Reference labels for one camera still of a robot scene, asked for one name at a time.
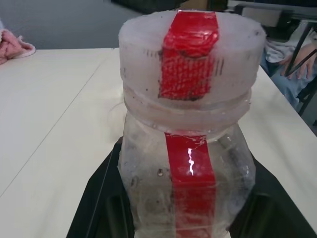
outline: bottle neck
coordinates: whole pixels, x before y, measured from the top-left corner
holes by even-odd
[[[175,109],[147,100],[124,85],[124,102],[132,116],[151,128],[178,135],[219,134],[250,108],[251,90],[240,97],[201,109]]]

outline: red tape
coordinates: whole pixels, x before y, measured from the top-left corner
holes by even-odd
[[[172,175],[177,238],[211,238],[215,177],[206,136],[165,133]]]
[[[218,40],[214,12],[179,11],[163,41],[159,96],[197,100],[211,88],[213,58]]]
[[[159,96],[197,100],[211,88],[218,40],[214,12],[179,11],[164,38]],[[172,175],[177,238],[211,238],[215,176],[206,136],[165,133]]]

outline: pink fabric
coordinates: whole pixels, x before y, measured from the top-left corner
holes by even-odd
[[[26,57],[35,52],[35,47],[16,38],[9,30],[0,30],[0,64],[12,58]]]

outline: person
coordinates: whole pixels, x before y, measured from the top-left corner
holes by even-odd
[[[298,109],[297,107],[299,104],[299,99],[297,98],[298,94],[317,76],[316,54],[310,57],[309,60],[294,73],[288,77],[285,76],[285,71],[307,23],[307,21],[301,21],[286,43],[267,39],[261,61],[261,66],[264,71],[269,75],[271,80],[295,110]],[[304,40],[302,47],[296,56],[293,67],[315,49],[314,44],[310,40],[311,34],[313,34],[312,31]]]

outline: plastic bottle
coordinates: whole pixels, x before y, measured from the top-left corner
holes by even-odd
[[[128,109],[119,169],[138,238],[222,238],[255,167],[237,121],[264,46],[260,24],[166,11],[119,33]]]

